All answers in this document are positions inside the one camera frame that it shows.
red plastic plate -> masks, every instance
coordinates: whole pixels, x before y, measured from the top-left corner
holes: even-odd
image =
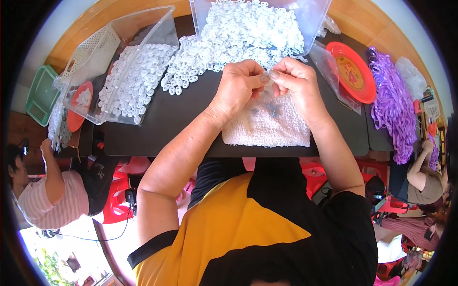
[[[337,61],[339,83],[362,103],[372,103],[376,97],[374,77],[366,62],[349,46],[330,42],[326,50]]]

orange plate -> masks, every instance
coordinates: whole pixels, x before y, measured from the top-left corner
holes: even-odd
[[[85,81],[82,85],[78,87],[76,90],[75,94],[73,95],[73,98],[71,99],[71,105],[72,106],[78,106],[78,102],[76,102],[76,99],[80,95],[81,92],[85,91],[86,89],[89,88],[89,91],[91,92],[91,100],[92,100],[92,93],[93,93],[93,86],[92,82],[90,81]],[[82,110],[84,113],[87,113],[89,110],[89,106],[86,107],[86,110]],[[68,130],[70,132],[76,132],[78,129],[80,129],[81,125],[84,122],[84,117],[81,115],[76,114],[75,112],[69,110],[68,115],[67,115],[67,125],[68,125]]]
[[[375,82],[366,62],[349,46],[339,42],[330,42],[326,50],[337,61],[340,84],[362,103],[372,103],[376,96]]]

purple ribbon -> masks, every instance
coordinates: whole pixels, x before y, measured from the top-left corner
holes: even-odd
[[[417,141],[416,118],[412,96],[405,87],[399,71],[388,54],[370,47],[369,68],[374,76],[377,96],[372,103],[371,116],[375,128],[388,129],[393,138],[395,154],[393,160],[405,164],[410,159]]]
[[[436,163],[437,163],[437,160],[439,159],[439,150],[437,149],[434,138],[429,133],[428,133],[428,138],[432,141],[432,144],[433,144],[429,168],[433,171],[436,171],[437,170]]]

fingernail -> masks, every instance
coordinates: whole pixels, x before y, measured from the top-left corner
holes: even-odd
[[[268,75],[262,75],[261,76],[261,81],[268,82],[269,80],[270,80],[270,77]]]
[[[275,80],[280,76],[279,72],[273,69],[267,70],[267,74],[269,74],[269,76]]]

white plastic basket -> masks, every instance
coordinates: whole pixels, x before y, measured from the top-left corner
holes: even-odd
[[[106,72],[120,42],[111,24],[92,34],[73,52],[61,82],[68,84],[73,75],[73,84],[80,85]]]

